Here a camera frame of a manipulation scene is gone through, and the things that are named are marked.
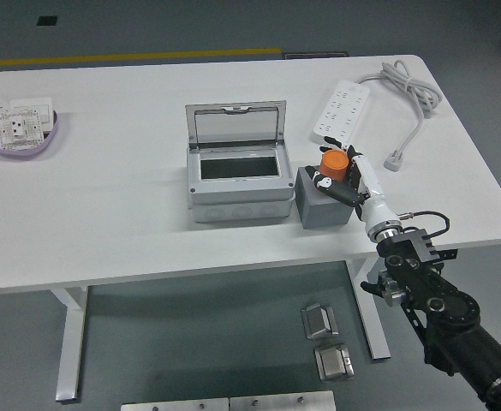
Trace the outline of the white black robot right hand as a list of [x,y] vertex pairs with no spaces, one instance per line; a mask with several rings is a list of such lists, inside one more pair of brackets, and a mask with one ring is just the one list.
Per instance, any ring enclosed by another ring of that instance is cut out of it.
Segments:
[[401,221],[386,204],[384,190],[368,159],[352,145],[333,137],[325,136],[324,141],[337,149],[321,146],[319,149],[323,154],[343,152],[348,157],[349,167],[341,182],[321,173],[313,166],[307,166],[305,171],[313,185],[330,198],[354,207],[357,217],[365,223],[365,232],[372,242],[380,243],[386,238],[401,234]]

